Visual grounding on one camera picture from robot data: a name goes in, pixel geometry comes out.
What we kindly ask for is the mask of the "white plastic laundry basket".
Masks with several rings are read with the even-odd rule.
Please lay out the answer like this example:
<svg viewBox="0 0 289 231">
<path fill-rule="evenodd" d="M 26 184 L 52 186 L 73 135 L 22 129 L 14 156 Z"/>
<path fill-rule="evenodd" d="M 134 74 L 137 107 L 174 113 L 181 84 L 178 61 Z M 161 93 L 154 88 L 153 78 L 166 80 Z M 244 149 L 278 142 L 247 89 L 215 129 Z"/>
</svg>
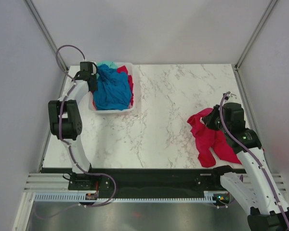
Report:
<svg viewBox="0 0 289 231">
<path fill-rule="evenodd" d="M 88 108 L 96 114 L 123 114 L 136 105 L 138 77 L 134 65 L 102 61 L 97 64 L 98 90 L 91 92 Z"/>
</svg>

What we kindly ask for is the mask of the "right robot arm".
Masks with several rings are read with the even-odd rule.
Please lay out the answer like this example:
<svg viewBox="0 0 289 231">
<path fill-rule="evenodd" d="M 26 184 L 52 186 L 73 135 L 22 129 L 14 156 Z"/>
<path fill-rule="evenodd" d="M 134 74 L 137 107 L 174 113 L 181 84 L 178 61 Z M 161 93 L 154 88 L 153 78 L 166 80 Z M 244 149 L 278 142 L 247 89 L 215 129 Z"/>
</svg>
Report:
<svg viewBox="0 0 289 231">
<path fill-rule="evenodd" d="M 212 186 L 230 192 L 245 210 L 252 231 L 289 231 L 289 204 L 268 168 L 258 135 L 246 127 L 241 104 L 216 105 L 202 121 L 207 128 L 225 135 L 252 188 L 249 189 L 229 166 L 216 169 L 217 174 L 211 177 Z"/>
</svg>

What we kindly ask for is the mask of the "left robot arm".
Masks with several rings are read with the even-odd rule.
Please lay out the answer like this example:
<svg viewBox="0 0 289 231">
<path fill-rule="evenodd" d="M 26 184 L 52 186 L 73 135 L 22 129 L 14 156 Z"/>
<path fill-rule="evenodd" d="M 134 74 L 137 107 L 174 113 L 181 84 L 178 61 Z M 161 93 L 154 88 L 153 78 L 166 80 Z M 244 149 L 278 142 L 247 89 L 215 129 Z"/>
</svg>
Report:
<svg viewBox="0 0 289 231">
<path fill-rule="evenodd" d="M 93 62 L 80 62 L 67 93 L 58 100 L 49 101 L 48 114 L 51 134 L 66 148 L 72 163 L 72 171 L 82 174 L 79 183 L 85 189 L 92 189 L 96 177 L 89 173 L 91 163 L 85 155 L 81 142 L 82 120 L 79 103 L 90 91 L 97 90 L 97 65 Z"/>
</svg>

